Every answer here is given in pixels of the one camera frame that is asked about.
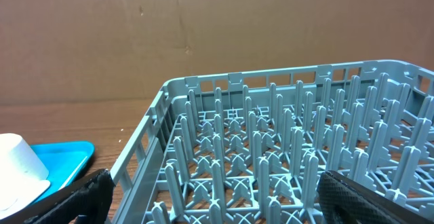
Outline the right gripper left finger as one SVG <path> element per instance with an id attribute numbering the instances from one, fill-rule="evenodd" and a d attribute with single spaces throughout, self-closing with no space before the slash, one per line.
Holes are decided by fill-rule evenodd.
<path id="1" fill-rule="evenodd" d="M 115 184 L 107 169 L 99 169 L 56 193 L 1 220 L 3 224 L 104 223 Z"/>

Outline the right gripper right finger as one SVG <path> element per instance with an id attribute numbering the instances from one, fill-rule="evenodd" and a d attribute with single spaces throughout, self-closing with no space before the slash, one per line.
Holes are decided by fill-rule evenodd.
<path id="1" fill-rule="evenodd" d="M 317 192 L 327 224 L 433 224 L 333 170 L 321 174 Z"/>

